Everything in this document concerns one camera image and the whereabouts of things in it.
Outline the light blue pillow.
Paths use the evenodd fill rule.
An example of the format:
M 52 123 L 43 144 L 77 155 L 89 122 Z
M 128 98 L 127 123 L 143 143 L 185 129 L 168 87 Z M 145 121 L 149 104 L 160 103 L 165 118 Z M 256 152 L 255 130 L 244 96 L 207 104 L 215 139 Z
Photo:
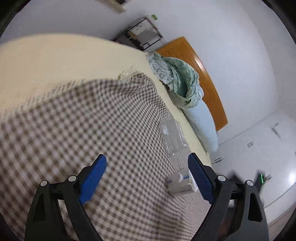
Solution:
M 218 149 L 218 136 L 210 110 L 202 99 L 204 96 L 203 89 L 198 87 L 197 90 L 201 96 L 197 105 L 182 111 L 205 151 L 211 154 Z

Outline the black bedside trolley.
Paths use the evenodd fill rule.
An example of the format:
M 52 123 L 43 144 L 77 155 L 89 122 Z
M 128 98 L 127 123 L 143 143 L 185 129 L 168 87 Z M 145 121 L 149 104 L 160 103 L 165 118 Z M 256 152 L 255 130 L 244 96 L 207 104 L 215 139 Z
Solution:
M 150 52 L 163 45 L 165 39 L 154 24 L 154 20 L 146 16 L 133 21 L 112 41 L 143 52 Z

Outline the white built-in wardrobe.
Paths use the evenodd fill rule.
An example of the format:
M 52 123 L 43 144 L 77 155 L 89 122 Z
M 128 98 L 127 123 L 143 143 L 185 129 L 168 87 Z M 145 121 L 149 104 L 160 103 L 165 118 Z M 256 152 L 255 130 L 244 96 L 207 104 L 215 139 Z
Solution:
M 260 198 L 274 240 L 295 210 L 295 121 L 282 111 L 274 112 L 211 154 L 217 174 L 242 180 L 264 176 Z

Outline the clear plastic container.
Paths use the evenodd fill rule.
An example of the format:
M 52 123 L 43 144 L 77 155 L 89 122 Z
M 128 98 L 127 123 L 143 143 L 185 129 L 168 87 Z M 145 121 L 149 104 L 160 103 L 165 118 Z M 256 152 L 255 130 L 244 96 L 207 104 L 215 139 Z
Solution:
M 164 145 L 169 155 L 175 156 L 188 148 L 181 124 L 175 120 L 161 120 L 160 131 L 163 135 Z

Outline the brown checkered blanket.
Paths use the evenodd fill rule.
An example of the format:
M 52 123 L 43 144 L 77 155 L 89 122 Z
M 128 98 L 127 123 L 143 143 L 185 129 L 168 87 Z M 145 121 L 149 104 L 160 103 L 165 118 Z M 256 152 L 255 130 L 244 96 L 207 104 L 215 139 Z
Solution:
M 23 239 L 37 186 L 62 182 L 107 158 L 85 209 L 104 240 L 190 240 L 208 212 L 200 193 L 172 197 L 166 178 L 183 167 L 160 131 L 172 115 L 153 81 L 93 80 L 1 120 L 1 214 Z

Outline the green floral quilt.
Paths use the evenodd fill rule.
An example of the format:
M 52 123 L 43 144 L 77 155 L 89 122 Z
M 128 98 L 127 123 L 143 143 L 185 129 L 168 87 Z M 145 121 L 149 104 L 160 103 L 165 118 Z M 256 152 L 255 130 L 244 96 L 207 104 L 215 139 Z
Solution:
M 163 57 L 157 52 L 147 55 L 154 75 L 166 86 L 174 105 L 180 109 L 193 108 L 201 99 L 197 90 L 199 74 L 187 62 L 175 57 Z

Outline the white milk carton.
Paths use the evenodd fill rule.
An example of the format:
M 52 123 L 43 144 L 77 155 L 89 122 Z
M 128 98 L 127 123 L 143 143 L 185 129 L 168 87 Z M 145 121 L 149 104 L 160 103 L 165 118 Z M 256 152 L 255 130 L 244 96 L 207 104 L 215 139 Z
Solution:
M 181 196 L 197 192 L 198 187 L 189 168 L 183 168 L 166 179 L 166 191 L 171 196 Z

